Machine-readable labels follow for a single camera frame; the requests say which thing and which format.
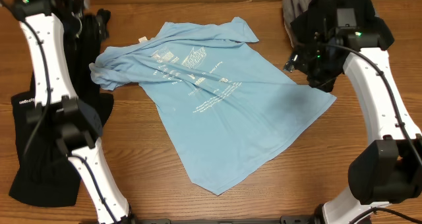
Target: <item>blue t-shirt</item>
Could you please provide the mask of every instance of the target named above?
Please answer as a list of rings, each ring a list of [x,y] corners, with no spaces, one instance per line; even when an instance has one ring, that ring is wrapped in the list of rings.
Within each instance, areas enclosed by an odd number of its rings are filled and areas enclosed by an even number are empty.
[[[238,17],[219,26],[166,22],[149,41],[108,47],[91,77],[106,90],[138,82],[190,180],[221,194],[288,148],[336,99],[297,85],[245,43],[257,41]]]

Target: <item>black cloth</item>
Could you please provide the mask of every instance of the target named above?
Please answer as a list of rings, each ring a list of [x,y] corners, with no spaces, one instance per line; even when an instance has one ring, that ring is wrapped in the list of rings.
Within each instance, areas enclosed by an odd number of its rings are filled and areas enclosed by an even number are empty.
[[[355,9],[357,27],[379,33],[382,42],[379,46],[382,50],[387,50],[394,43],[394,37],[383,19],[375,16],[371,0],[312,0],[308,10],[291,23],[297,40],[305,45],[311,45],[310,49],[316,51],[315,32],[324,35],[324,19],[326,19],[326,29],[329,32],[334,29],[339,8]],[[319,89],[325,92],[332,91],[336,77],[343,73],[343,64],[349,55],[341,49],[331,48],[328,51],[329,57],[314,58],[303,70],[308,75],[309,85],[317,88],[323,86],[324,88]]]
[[[64,36],[64,48],[69,76],[79,99],[98,112],[104,126],[113,109],[113,95],[100,93],[100,86],[91,81],[88,68],[89,63],[93,63],[100,54],[101,41],[104,39],[103,34],[99,33],[99,17],[107,24],[110,12],[100,10],[97,16],[86,15],[79,39]],[[34,95],[35,82],[32,75],[30,91],[11,98],[20,168],[9,196],[38,207],[73,206],[78,195],[80,177],[59,152],[51,128],[46,125],[48,123],[40,127],[23,161],[23,150],[32,132],[32,127],[26,124],[26,112],[34,108]]]

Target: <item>black cable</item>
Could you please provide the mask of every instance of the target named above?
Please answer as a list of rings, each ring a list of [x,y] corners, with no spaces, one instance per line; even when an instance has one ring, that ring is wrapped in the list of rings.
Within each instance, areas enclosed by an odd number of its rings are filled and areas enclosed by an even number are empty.
[[[10,6],[8,6],[8,4],[6,4],[4,2],[4,0],[0,0],[0,4],[2,6],[4,6],[7,10],[9,10],[14,17],[16,17],[13,10],[10,8]],[[34,37],[35,37],[35,40],[38,44],[38,47],[40,48],[42,61],[43,61],[43,64],[44,64],[45,85],[46,85],[46,90],[47,90],[47,101],[45,102],[44,110],[41,114],[40,119],[38,120],[34,129],[32,130],[32,133],[31,133],[28,141],[26,141],[26,145],[25,145],[24,153],[23,153],[23,158],[25,160],[26,153],[28,152],[29,147],[32,144],[32,141],[34,140],[35,134],[37,133],[38,129],[40,128],[42,122],[44,121],[44,119],[47,115],[47,112],[48,112],[48,109],[49,109],[49,106],[50,106],[50,102],[51,102],[51,87],[50,87],[50,78],[49,78],[49,74],[48,74],[47,59],[45,57],[44,48],[42,47],[43,42],[41,42],[40,38],[37,35],[37,32],[35,32],[33,27],[31,25],[29,25],[29,23],[27,23],[27,21],[21,20],[21,23],[23,23],[29,29],[29,31],[31,31],[32,35],[34,35]]]
[[[85,165],[86,169],[88,170],[91,176],[92,182],[94,183],[95,189],[97,190],[98,196],[100,197],[101,203],[104,205],[105,209],[107,210],[108,214],[112,218],[113,222],[117,224],[117,220],[114,217],[113,213],[111,212],[110,208],[108,207],[106,200],[104,199],[101,193],[100,187],[98,186],[97,180],[95,179],[94,173],[92,172],[91,167],[89,166],[88,162],[86,162],[86,160],[80,157],[79,155],[68,155],[68,157],[78,158]]]
[[[367,210],[367,211],[364,211],[363,213],[361,213],[361,214],[360,214],[360,215],[358,215],[357,217],[355,217],[353,220],[351,220],[351,221],[349,222],[349,224],[355,224],[355,223],[357,223],[360,219],[362,219],[362,218],[366,217],[367,215],[369,215],[369,214],[371,214],[371,213],[373,213],[373,212],[376,212],[376,211],[385,211],[385,212],[387,212],[387,213],[391,213],[391,214],[394,214],[394,215],[396,215],[396,216],[398,216],[398,217],[401,217],[401,218],[403,218],[403,219],[406,219],[406,220],[408,220],[408,221],[411,221],[412,223],[422,224],[422,221],[421,221],[421,220],[418,220],[418,219],[415,219],[415,218],[412,218],[412,217],[406,216],[406,215],[404,215],[404,214],[402,214],[402,213],[400,213],[400,212],[398,212],[398,211],[390,210],[390,209],[388,209],[388,208],[371,208],[371,209],[369,209],[369,210]]]
[[[407,133],[407,131],[405,129],[405,124],[404,124],[404,122],[402,120],[402,116],[400,115],[400,112],[398,110],[396,99],[394,98],[393,91],[391,89],[390,84],[387,81],[387,78],[385,77],[384,72],[381,71],[374,62],[372,62],[370,59],[368,59],[366,56],[364,56],[362,53],[360,53],[360,52],[358,52],[356,50],[353,50],[353,49],[350,49],[348,47],[344,47],[344,46],[341,46],[341,45],[332,45],[332,44],[327,44],[327,43],[322,43],[320,45],[321,46],[324,46],[324,47],[334,47],[334,48],[338,48],[338,49],[342,49],[342,50],[348,51],[350,53],[354,53],[357,56],[359,56],[360,58],[362,58],[363,60],[365,60],[368,64],[370,64],[370,66],[372,66],[375,69],[375,71],[377,72],[377,74],[381,77],[382,81],[384,82],[385,87],[386,87],[387,92],[388,92],[388,95],[390,96],[391,104],[393,106],[394,113],[396,114],[398,126],[400,127],[400,130],[402,131],[402,134],[403,134],[404,138],[409,143],[409,146],[410,146],[412,152],[414,153],[417,162],[422,167],[422,159],[421,159],[421,156],[417,152],[415,145],[411,141],[411,138],[410,138],[409,134]]]

